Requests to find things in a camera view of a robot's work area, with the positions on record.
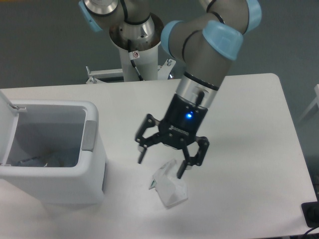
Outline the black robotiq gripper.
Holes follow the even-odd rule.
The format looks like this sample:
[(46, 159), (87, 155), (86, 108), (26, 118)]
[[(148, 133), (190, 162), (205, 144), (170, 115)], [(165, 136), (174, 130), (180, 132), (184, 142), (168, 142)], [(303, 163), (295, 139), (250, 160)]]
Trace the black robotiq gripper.
[[(182, 149), (184, 161), (180, 165), (176, 176), (181, 179), (188, 166), (201, 166), (209, 147), (209, 140), (205, 136), (196, 136), (197, 131), (208, 112), (207, 108), (193, 104), (174, 94), (172, 101), (164, 115), (159, 121), (151, 114), (147, 114), (135, 134), (135, 141), (139, 144), (140, 156), (138, 164), (146, 154), (147, 149), (161, 142), (174, 149)], [(145, 138), (143, 135), (148, 128), (159, 126), (159, 131)], [(197, 142), (198, 151), (195, 156), (190, 156), (187, 146)]]

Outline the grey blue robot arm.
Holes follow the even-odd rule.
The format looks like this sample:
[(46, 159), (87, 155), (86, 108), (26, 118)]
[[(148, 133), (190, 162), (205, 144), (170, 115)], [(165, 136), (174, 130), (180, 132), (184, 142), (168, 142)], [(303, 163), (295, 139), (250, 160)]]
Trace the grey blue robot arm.
[(109, 31), (125, 81), (158, 78), (159, 46), (186, 65), (163, 119), (147, 115), (135, 136), (141, 155), (158, 143), (182, 150), (177, 178), (186, 168), (202, 164), (209, 141), (197, 131), (237, 58), (243, 36), (262, 19), (256, 0), (204, 0), (202, 5), (206, 13), (201, 17), (163, 24), (147, 0), (79, 1), (91, 29)]

